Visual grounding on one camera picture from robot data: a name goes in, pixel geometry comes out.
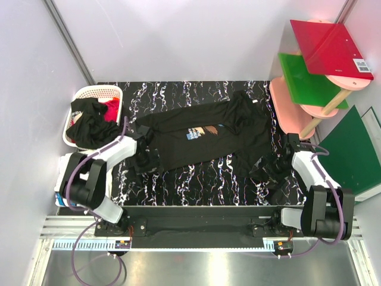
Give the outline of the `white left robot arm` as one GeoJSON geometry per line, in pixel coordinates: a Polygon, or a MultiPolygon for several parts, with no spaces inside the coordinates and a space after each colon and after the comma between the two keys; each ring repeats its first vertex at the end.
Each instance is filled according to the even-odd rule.
{"type": "Polygon", "coordinates": [[[114,235],[124,235],[129,227],[128,214],[106,196],[107,173],[124,160],[133,175],[158,171],[158,151],[149,147],[153,136],[149,127],[141,126],[136,133],[126,132],[91,154],[71,154],[59,195],[70,207],[75,203],[107,221],[107,227],[114,235]]]}

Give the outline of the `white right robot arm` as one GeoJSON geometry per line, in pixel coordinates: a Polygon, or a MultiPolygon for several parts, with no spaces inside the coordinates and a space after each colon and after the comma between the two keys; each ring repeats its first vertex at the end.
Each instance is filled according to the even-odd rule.
{"type": "Polygon", "coordinates": [[[282,207],[274,213],[270,229],[275,235],[281,237],[290,230],[300,230],[306,237],[326,244],[351,237],[354,194],[328,174],[319,155],[327,156],[329,152],[324,148],[318,152],[312,144],[301,142],[298,134],[288,133],[283,137],[281,156],[263,166],[274,190],[280,189],[292,170],[308,189],[303,208],[282,207]]]}

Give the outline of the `black printed t-shirt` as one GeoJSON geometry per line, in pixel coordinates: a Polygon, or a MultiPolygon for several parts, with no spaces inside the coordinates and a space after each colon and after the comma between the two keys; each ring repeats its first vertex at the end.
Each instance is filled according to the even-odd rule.
{"type": "Polygon", "coordinates": [[[268,180],[259,164],[272,152],[271,122],[246,91],[227,101],[152,113],[135,123],[152,130],[149,146],[158,151],[163,171],[230,155],[234,175],[268,180]]]}

